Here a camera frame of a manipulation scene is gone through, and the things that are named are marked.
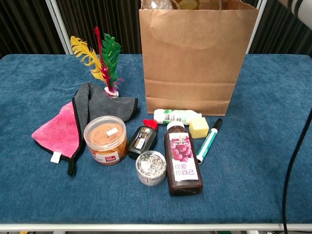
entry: white table frame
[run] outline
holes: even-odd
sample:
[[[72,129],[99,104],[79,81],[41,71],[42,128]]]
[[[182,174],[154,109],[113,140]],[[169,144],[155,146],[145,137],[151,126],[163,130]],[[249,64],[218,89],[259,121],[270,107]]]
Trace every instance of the white table frame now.
[[[312,224],[288,224],[289,231],[312,231]],[[160,231],[282,231],[283,224],[0,224],[1,232],[18,231],[101,231],[101,232],[160,232]]]

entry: red label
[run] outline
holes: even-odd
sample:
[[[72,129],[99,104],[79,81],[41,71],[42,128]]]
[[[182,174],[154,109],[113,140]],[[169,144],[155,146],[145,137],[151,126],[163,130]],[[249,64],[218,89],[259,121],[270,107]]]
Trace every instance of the red label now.
[[[105,157],[105,160],[106,160],[107,162],[115,161],[115,160],[116,160],[116,157],[115,157],[115,156]]]

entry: grape juice bottle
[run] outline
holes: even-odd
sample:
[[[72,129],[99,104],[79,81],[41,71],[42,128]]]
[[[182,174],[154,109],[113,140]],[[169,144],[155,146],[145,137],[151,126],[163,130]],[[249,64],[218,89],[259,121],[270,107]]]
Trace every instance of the grape juice bottle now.
[[[195,195],[202,191],[196,153],[191,134],[180,121],[167,125],[165,154],[169,193],[172,196]]]

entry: black bottle cap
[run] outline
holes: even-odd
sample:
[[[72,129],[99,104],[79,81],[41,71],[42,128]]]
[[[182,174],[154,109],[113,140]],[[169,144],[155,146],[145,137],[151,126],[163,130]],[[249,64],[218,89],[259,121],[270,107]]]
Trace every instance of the black bottle cap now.
[[[221,124],[222,124],[222,119],[218,118],[218,120],[217,120],[216,123],[214,124],[214,127],[213,127],[213,128],[219,130]]]

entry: red bottle cap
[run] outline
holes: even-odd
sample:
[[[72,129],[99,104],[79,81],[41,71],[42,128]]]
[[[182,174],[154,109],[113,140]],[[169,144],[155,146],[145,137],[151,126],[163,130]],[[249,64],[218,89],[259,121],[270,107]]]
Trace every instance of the red bottle cap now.
[[[145,124],[145,126],[153,128],[156,131],[158,129],[158,123],[154,119],[144,119],[143,123]]]

